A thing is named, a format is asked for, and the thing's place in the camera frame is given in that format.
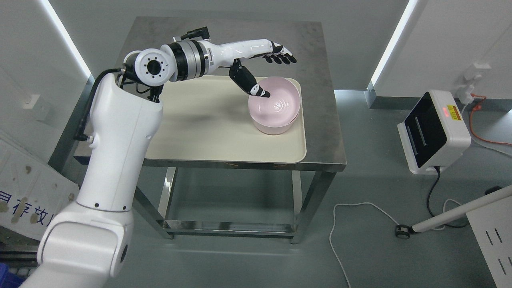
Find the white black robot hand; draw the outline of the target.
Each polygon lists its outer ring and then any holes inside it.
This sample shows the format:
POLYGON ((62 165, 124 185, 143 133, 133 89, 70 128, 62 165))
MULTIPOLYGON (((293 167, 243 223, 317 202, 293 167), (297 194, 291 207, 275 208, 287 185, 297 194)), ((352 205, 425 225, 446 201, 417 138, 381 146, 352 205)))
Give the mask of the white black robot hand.
POLYGON ((230 79, 246 94, 255 97, 270 97, 253 74, 243 65, 247 60, 261 57, 268 63, 291 64, 297 60, 283 45, 268 39, 244 40, 225 44, 201 43, 210 55, 210 72, 217 68, 228 68, 230 79))

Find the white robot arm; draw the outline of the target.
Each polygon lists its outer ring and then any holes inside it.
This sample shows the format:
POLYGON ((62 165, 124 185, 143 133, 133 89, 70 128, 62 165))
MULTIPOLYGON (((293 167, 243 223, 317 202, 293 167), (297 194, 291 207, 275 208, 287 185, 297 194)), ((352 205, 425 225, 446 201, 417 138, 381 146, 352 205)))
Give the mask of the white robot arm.
POLYGON ((53 217, 37 251, 38 268, 22 288, 100 288, 118 275, 134 229, 136 184, 163 117, 168 81, 192 80, 213 68, 207 27, 159 49, 136 50, 120 68, 95 79, 74 139, 91 158, 77 199, 53 217))

